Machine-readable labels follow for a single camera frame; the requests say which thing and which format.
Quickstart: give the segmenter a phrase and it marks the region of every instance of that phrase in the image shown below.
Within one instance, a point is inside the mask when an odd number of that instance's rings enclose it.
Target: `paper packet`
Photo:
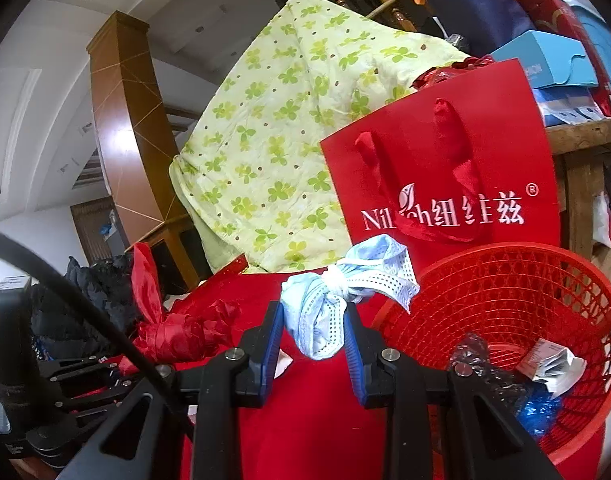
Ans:
[[[542,383],[556,399],[581,378],[586,361],[572,351],[547,339],[539,339],[517,366],[529,379]]]

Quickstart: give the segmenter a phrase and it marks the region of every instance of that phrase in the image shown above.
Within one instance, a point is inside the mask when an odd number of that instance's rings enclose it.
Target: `green floral blanket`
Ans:
[[[350,247],[319,141],[465,54],[326,0],[290,0],[239,59],[171,167],[210,266],[270,272]]]

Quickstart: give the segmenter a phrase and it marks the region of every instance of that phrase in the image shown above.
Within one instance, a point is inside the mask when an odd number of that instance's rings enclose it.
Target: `wooden shelf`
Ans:
[[[591,150],[611,143],[611,119],[545,129],[553,155]]]

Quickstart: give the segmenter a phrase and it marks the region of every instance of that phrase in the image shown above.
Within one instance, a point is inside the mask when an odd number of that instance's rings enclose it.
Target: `navy blue bag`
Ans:
[[[448,35],[465,37],[470,43],[469,54],[476,57],[489,54],[535,28],[514,0],[428,0],[428,3]]]

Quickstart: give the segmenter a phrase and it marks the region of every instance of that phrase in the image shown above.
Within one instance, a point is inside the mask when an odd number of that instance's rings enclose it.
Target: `black fabric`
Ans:
[[[70,257],[65,277],[93,305],[131,336],[141,319],[132,294],[132,256],[126,254],[81,267]],[[112,356],[116,349],[87,321],[44,286],[31,288],[32,331],[53,359]]]

